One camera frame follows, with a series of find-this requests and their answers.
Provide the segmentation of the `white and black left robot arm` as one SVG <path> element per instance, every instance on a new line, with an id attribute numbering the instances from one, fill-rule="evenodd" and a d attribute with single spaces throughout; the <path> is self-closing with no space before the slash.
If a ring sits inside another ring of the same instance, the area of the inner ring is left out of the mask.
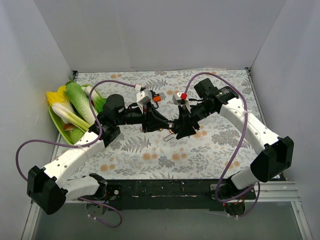
<path id="1" fill-rule="evenodd" d="M 168 129 L 169 120 L 161 115 L 150 103 L 141 108 L 126 108 L 124 98 L 112 94 L 106 99 L 102 112 L 98 114 L 102 124 L 99 136 L 98 124 L 93 124 L 78 141 L 86 146 L 68 149 L 57 160 L 43 168 L 34 166 L 28 172 L 27 195 L 48 215 L 57 212 L 66 201 L 86 196 L 103 200 L 107 194 L 107 181 L 96 173 L 79 179 L 70 179 L 89 158 L 104 150 L 121 133 L 121 125 L 142 125 L 144 132 Z"/>

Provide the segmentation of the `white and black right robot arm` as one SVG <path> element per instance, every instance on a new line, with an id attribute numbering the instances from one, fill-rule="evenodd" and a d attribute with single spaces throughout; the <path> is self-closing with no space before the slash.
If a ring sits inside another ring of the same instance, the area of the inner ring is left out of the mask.
<path id="1" fill-rule="evenodd" d="M 217 187 L 215 193 L 219 199 L 237 199 L 249 187 L 258 182 L 266 183 L 291 166 L 293 140 L 288 136 L 280 137 L 245 109 L 245 103 L 235 89 L 230 86 L 218 89 L 208 78 L 198 82 L 194 89 L 200 97 L 196 105 L 190 105 L 184 92 L 172 97 L 179 111 L 178 119 L 172 124 L 177 139 L 196 134 L 200 128 L 199 121 L 218 113 L 242 132 L 242 140 L 248 141 L 257 155 L 248 167 Z"/>

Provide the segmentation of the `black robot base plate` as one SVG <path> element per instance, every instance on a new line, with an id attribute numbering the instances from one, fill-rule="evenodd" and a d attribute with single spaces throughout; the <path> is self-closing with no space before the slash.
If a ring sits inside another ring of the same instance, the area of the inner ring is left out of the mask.
<path id="1" fill-rule="evenodd" d="M 90 201 L 105 203 L 123 210 L 184 210 L 225 211 L 242 215 L 246 200 L 255 200 L 253 190 L 229 203 L 215 199 L 216 179 L 150 179 L 110 180 L 102 196 L 84 195 Z"/>

